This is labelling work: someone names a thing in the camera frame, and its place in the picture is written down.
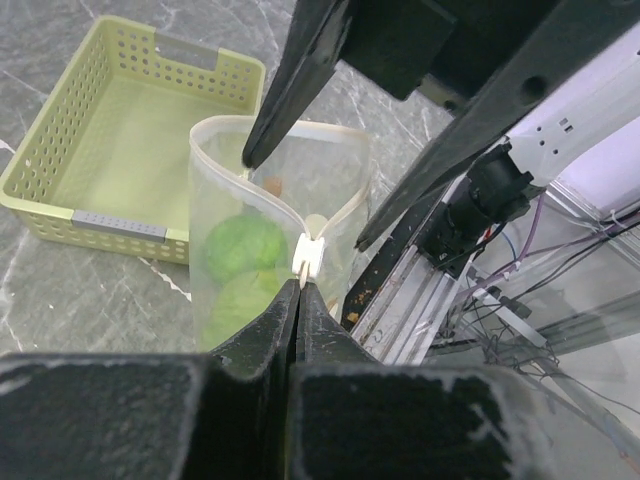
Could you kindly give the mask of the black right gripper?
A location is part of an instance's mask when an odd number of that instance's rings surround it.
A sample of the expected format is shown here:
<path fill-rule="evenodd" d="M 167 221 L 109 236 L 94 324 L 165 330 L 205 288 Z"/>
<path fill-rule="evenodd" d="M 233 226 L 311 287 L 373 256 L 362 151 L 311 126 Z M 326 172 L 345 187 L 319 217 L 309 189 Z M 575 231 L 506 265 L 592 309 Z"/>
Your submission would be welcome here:
<path fill-rule="evenodd" d="M 359 234 L 365 250 L 638 21 L 637 1 L 299 0 L 243 165 L 274 152 L 339 59 L 397 100 L 420 91 L 457 115 Z"/>

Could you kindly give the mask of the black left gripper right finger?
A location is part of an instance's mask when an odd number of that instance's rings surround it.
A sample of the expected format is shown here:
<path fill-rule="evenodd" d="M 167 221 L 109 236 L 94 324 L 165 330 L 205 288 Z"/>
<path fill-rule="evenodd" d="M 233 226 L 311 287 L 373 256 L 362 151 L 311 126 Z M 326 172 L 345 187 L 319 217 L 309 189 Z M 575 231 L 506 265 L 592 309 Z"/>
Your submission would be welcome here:
<path fill-rule="evenodd" d="M 289 394 L 293 479 L 554 479 L 539 407 L 501 367 L 382 364 L 301 292 Z"/>

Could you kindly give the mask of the small green cabbage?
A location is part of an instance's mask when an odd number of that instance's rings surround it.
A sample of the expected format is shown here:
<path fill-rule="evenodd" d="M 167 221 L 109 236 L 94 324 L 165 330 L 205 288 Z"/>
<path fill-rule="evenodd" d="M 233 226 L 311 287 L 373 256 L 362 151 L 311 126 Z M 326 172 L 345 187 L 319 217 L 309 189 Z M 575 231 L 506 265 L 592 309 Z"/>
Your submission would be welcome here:
<path fill-rule="evenodd" d="M 262 314 L 290 278 L 283 268 L 244 272 L 219 291 L 197 337 L 203 350 L 224 343 Z"/>

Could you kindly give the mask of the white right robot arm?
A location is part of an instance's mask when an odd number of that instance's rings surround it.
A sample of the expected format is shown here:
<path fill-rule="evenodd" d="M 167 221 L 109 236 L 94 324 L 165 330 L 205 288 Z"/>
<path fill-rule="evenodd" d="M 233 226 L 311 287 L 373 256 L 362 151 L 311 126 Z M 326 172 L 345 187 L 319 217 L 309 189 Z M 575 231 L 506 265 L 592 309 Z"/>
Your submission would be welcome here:
<path fill-rule="evenodd" d="M 360 233 L 367 249 L 424 196 L 480 167 L 492 147 L 519 193 L 539 191 L 639 112 L 635 1 L 299 1 L 244 147 L 259 167 L 345 62 L 390 96 L 448 109 Z"/>

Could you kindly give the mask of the pale green perforated basket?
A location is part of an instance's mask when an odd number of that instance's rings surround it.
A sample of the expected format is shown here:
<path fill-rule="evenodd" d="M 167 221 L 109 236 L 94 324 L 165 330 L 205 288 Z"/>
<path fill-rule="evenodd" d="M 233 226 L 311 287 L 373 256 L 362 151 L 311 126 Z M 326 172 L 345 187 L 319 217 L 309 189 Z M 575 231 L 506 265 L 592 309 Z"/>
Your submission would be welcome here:
<path fill-rule="evenodd" d="M 253 115 L 264 64 L 98 18 L 1 177 L 1 203 L 43 240 L 185 264 L 189 133 Z"/>

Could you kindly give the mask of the clear bag white dots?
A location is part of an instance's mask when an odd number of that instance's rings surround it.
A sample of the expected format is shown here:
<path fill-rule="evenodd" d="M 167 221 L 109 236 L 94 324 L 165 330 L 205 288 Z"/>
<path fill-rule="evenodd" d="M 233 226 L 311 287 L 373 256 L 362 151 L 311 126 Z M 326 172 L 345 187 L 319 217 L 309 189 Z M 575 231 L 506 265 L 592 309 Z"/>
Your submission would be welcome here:
<path fill-rule="evenodd" d="M 339 316 L 370 215 L 365 133 L 300 121 L 265 162 L 247 167 L 253 123 L 216 116 L 190 132 L 189 273 L 202 351 L 258 317 L 291 279 L 316 285 Z"/>

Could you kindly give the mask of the large green cabbage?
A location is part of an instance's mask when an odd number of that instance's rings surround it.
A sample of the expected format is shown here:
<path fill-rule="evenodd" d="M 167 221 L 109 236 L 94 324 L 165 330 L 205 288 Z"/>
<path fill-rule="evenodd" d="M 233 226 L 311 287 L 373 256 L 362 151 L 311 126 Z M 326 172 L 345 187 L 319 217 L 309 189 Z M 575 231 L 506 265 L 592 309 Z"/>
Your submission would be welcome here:
<path fill-rule="evenodd" d="M 211 279 L 224 285 L 239 274 L 283 266 L 288 259 L 284 231 L 257 214 L 238 214 L 208 233 L 204 256 Z"/>

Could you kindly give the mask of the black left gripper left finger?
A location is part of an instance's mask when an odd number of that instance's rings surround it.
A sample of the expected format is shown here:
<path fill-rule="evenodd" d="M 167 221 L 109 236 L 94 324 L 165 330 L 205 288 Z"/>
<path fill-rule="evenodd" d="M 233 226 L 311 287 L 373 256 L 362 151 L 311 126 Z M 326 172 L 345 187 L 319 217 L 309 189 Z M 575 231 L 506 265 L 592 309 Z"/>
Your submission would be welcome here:
<path fill-rule="evenodd" d="M 300 289 L 205 354 L 10 354 L 5 479 L 279 479 Z"/>

